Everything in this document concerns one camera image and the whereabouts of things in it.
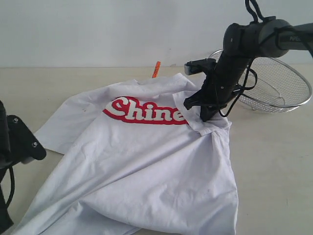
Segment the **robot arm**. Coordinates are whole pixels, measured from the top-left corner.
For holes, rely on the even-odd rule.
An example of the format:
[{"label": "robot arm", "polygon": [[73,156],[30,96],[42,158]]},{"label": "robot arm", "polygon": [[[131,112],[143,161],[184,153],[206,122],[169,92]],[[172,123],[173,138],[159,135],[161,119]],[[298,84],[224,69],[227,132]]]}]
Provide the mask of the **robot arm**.
[{"label": "robot arm", "polygon": [[[254,21],[249,25],[233,23],[228,27],[224,35],[223,52],[217,63],[213,59],[204,59],[185,64],[187,75],[199,72],[206,74],[201,90],[184,102],[188,110],[193,106],[201,106],[203,121],[210,120],[234,98],[234,102],[238,100],[246,89],[238,85],[245,70],[252,72],[257,79],[257,74],[250,69],[255,58],[281,57],[291,49],[308,50],[313,56],[313,23],[291,26],[287,21],[277,20],[276,17],[265,18],[257,3],[250,1],[255,6],[256,13],[249,7],[248,0],[246,6]],[[263,21],[259,23],[256,16]]]}]

